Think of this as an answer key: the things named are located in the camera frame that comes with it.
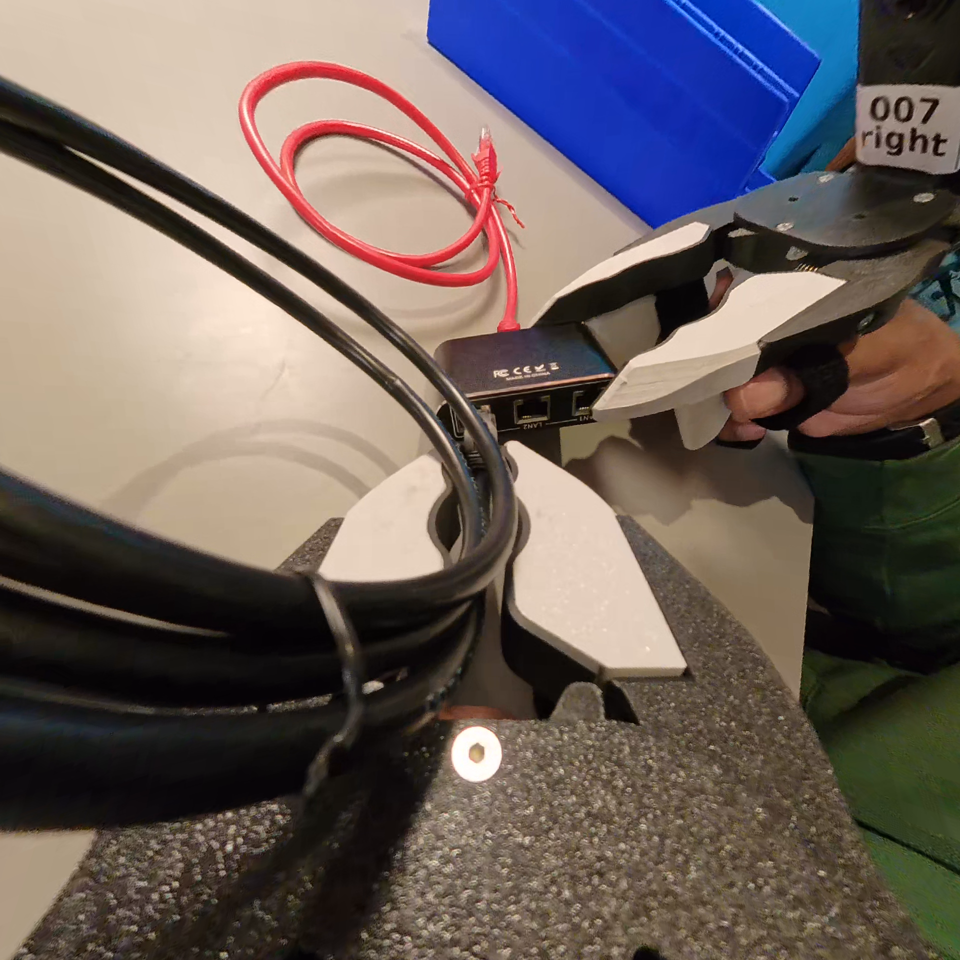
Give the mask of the person's green pants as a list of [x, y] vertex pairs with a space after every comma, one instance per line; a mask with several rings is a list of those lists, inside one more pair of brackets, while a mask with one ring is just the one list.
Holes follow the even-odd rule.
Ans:
[[803, 655], [799, 699], [876, 869], [939, 958], [959, 957], [959, 666]]

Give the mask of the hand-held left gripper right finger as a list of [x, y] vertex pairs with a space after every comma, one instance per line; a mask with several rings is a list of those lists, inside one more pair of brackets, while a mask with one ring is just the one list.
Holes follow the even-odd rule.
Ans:
[[688, 668], [614, 510], [589, 486], [509, 441], [520, 507], [501, 646], [529, 685], [675, 678]]

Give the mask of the blue plastic bin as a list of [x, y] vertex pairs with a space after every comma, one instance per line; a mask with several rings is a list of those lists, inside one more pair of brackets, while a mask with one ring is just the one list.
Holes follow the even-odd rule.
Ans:
[[658, 227], [854, 131], [858, 2], [433, 1], [429, 44]]

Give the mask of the person's right hand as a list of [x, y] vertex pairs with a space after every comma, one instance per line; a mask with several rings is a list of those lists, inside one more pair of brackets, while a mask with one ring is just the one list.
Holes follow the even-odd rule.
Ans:
[[[811, 438], [856, 436], [903, 426], [958, 401], [959, 338], [942, 318], [906, 299], [879, 330], [841, 345], [848, 386], [825, 410], [798, 426]], [[805, 388], [794, 371], [771, 367], [728, 390], [721, 443], [760, 441], [760, 419], [795, 408]]]

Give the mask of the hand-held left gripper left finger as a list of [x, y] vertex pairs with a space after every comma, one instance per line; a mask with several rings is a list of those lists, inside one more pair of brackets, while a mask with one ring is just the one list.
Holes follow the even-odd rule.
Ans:
[[335, 583], [392, 584], [445, 569], [450, 551], [436, 521], [451, 494], [440, 459], [422, 454], [347, 512], [318, 574]]

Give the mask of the black ethernet port hub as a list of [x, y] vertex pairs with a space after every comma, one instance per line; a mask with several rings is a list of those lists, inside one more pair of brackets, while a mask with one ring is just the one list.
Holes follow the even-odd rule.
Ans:
[[501, 442], [594, 421], [594, 404], [617, 376], [583, 324], [451, 339], [434, 354]]

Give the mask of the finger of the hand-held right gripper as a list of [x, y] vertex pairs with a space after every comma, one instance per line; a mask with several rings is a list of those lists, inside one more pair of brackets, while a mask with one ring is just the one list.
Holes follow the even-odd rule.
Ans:
[[729, 418], [726, 391], [755, 375], [762, 339], [844, 283], [815, 271], [748, 277], [714, 312], [634, 356], [594, 403], [594, 420], [673, 411], [683, 446], [702, 449]]
[[628, 362], [713, 310], [708, 278], [722, 227], [673, 224], [571, 281], [535, 317], [537, 330], [577, 329], [610, 362]]

